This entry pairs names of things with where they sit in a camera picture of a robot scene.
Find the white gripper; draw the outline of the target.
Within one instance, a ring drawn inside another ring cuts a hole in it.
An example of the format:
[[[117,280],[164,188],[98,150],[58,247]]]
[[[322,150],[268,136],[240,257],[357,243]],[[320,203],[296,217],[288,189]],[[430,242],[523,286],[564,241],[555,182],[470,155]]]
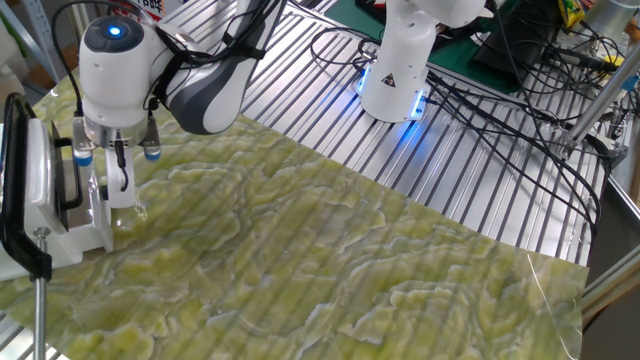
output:
[[[129,208],[136,203],[133,149],[124,148],[125,167],[118,165],[114,148],[105,151],[108,204],[111,208]]]

